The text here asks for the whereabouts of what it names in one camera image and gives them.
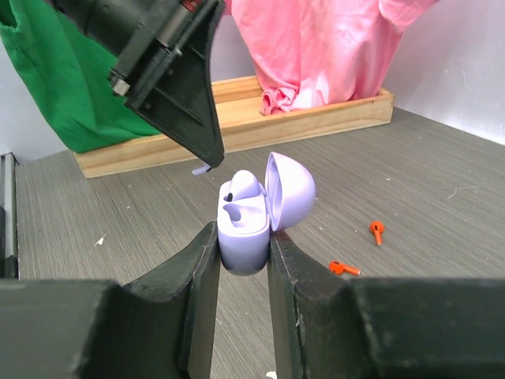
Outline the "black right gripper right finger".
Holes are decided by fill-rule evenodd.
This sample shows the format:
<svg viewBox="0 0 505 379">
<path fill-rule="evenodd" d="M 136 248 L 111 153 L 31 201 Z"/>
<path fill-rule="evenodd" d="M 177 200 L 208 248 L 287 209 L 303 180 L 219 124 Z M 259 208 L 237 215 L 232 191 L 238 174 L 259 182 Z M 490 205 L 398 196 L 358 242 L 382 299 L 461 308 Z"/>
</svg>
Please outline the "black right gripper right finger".
<svg viewBox="0 0 505 379">
<path fill-rule="evenodd" d="M 267 277 L 281 378 L 504 375 L 502 280 L 345 280 L 283 231 Z"/>
</svg>

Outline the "lilac earbud table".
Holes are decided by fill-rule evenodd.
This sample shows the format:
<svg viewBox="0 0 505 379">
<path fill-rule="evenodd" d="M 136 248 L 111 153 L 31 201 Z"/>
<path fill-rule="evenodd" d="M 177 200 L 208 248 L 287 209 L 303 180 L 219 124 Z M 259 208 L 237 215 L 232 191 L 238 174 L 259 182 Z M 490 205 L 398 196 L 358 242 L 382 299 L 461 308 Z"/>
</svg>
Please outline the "lilac earbud table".
<svg viewBox="0 0 505 379">
<path fill-rule="evenodd" d="M 223 199 L 227 202 L 239 201 L 260 195 L 262 189 L 256 176 L 247 170 L 237 171 L 225 185 Z"/>
</svg>

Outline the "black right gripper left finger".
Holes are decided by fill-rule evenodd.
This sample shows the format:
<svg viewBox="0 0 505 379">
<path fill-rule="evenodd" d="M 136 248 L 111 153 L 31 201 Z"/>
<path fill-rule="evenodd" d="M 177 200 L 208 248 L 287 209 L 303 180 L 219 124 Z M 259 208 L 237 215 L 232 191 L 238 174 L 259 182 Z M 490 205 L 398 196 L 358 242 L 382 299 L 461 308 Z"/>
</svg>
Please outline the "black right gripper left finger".
<svg viewBox="0 0 505 379">
<path fill-rule="evenodd" d="M 3 280 L 4 378 L 207 378 L 219 286 L 207 224 L 142 277 Z"/>
</svg>

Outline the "lilac earbud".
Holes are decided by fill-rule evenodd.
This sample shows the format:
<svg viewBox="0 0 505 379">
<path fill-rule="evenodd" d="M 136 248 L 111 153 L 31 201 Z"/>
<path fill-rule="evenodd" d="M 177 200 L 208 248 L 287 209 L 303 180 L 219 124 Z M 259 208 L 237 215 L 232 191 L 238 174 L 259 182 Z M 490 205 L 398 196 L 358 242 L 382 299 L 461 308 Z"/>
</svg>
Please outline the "lilac earbud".
<svg viewBox="0 0 505 379">
<path fill-rule="evenodd" d="M 212 169 L 212 167 L 210 167 L 208 165 L 203 165 L 201 167 L 194 169 L 192 171 L 192 174 L 194 176 L 202 175 L 202 174 L 208 173 L 211 169 Z"/>
</svg>

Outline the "lilac earbud case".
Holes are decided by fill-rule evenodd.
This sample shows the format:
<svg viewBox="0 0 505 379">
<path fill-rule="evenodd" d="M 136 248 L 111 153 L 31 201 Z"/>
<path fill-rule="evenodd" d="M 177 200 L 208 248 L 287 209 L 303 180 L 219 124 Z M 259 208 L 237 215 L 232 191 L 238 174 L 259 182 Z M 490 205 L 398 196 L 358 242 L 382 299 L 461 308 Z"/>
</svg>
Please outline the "lilac earbud case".
<svg viewBox="0 0 505 379">
<path fill-rule="evenodd" d="M 277 152 L 269 154 L 260 195 L 227 202 L 229 181 L 220 186 L 217 205 L 221 261 L 236 276 L 255 275 L 267 263 L 270 234 L 298 225 L 312 211 L 316 184 L 305 166 Z"/>
</svg>

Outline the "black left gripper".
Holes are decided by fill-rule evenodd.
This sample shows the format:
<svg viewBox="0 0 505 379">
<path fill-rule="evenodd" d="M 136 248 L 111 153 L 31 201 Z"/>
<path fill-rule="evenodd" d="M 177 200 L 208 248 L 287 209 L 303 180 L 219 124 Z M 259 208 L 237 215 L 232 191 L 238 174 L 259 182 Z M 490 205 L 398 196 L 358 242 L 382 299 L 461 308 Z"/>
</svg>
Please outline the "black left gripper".
<svg viewBox="0 0 505 379">
<path fill-rule="evenodd" d="M 53 1 L 51 7 L 117 61 L 125 105 L 210 167 L 224 159 L 210 55 L 223 1 Z"/>
</svg>

